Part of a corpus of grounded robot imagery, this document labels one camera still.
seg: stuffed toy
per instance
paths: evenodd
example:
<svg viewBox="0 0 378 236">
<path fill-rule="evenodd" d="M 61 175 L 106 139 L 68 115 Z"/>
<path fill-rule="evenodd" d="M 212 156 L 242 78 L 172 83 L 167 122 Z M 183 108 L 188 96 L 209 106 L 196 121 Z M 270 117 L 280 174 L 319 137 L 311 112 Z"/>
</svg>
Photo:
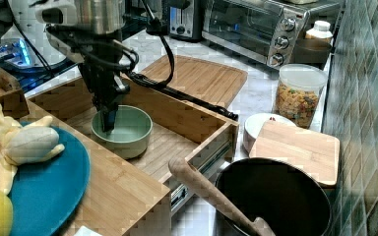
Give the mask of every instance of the stuffed toy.
<svg viewBox="0 0 378 236">
<path fill-rule="evenodd" d="M 51 159 L 64 150 L 57 132 L 50 128 L 51 116 L 22 126 L 10 116 L 4 116 L 0 104 L 0 191 L 11 192 L 18 166 Z"/>
</svg>

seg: kitchen counter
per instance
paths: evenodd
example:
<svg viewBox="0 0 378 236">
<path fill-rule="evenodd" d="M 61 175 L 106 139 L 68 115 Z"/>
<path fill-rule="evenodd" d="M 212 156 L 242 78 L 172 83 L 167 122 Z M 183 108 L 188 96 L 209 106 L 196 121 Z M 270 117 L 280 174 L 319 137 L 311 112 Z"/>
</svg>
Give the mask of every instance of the kitchen counter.
<svg viewBox="0 0 378 236">
<path fill-rule="evenodd" d="M 248 73 L 247 81 L 242 87 L 234 101 L 229 105 L 228 110 L 239 114 L 239 131 L 236 145 L 235 159 L 246 158 L 248 153 L 242 147 L 242 133 L 244 131 L 245 120 L 253 114 L 261 112 L 271 112 L 273 101 L 276 96 L 279 72 L 267 66 L 255 63 L 236 53 L 223 49 L 216 45 L 209 45 L 208 42 L 191 43 L 166 39 L 175 55 L 196 57 L 208 61 L 221 63 L 227 66 L 244 70 Z M 141 31 L 123 42 L 125 45 L 134 48 L 140 55 L 140 62 L 135 71 L 142 71 L 144 68 L 165 55 L 158 37 L 146 34 Z M 26 93 L 29 97 L 44 89 L 49 89 L 58 84 L 70 81 L 80 76 L 77 68 L 54 78 L 41 87 Z M 318 105 L 311 130 L 321 131 L 323 104 L 325 102 L 325 91 Z M 215 209 L 205 201 L 193 197 L 172 218 L 172 235 L 213 235 L 215 222 Z"/>
</svg>

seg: teal plate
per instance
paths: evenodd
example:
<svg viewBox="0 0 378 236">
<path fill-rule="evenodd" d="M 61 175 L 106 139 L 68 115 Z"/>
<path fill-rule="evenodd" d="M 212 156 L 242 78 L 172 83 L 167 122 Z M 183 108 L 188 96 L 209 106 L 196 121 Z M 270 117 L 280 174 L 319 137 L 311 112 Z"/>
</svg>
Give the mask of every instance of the teal plate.
<svg viewBox="0 0 378 236">
<path fill-rule="evenodd" d="M 65 149 L 43 163 L 19 167 L 8 195 L 14 207 L 11 236 L 56 234 L 88 186 L 91 167 L 85 147 L 67 131 L 52 128 Z"/>
</svg>

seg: white bowl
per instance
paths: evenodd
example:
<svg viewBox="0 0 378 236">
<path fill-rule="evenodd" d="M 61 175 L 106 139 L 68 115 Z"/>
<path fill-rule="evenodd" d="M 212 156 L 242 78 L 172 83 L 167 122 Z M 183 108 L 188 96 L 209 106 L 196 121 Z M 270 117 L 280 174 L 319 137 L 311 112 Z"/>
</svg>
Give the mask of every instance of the white bowl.
<svg viewBox="0 0 378 236">
<path fill-rule="evenodd" d="M 114 148 L 123 159 L 137 157 L 147 149 L 152 128 L 153 121 L 145 111 L 127 105 L 118 107 L 111 132 L 102 130 L 99 112 L 92 120 L 94 134 L 106 141 L 107 146 Z"/>
<path fill-rule="evenodd" d="M 260 130 L 263 127 L 263 124 L 266 121 L 271 120 L 272 117 L 275 118 L 275 121 L 278 121 L 278 122 L 281 122 L 290 126 L 295 126 L 295 124 L 291 122 L 289 119 L 284 118 L 277 114 L 272 114 L 272 113 L 258 113 L 258 114 L 254 114 L 248 117 L 244 123 L 244 134 L 243 134 L 243 143 L 242 143 L 248 153 L 250 153 L 251 148 L 256 142 L 256 139 L 260 134 Z"/>
</svg>

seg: jar lid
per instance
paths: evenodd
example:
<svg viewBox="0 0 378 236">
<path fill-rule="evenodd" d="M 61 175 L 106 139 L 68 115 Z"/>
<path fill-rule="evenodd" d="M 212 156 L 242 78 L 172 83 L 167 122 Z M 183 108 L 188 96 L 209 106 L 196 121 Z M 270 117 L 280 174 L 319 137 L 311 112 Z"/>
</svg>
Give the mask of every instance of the jar lid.
<svg viewBox="0 0 378 236">
<path fill-rule="evenodd" d="M 324 21 L 316 21 L 314 24 L 314 29 L 319 31 L 330 30 L 330 23 Z"/>
<path fill-rule="evenodd" d="M 321 89 L 328 81 L 327 75 L 320 69 L 302 64 L 282 66 L 279 76 L 285 85 L 304 91 Z"/>
</svg>

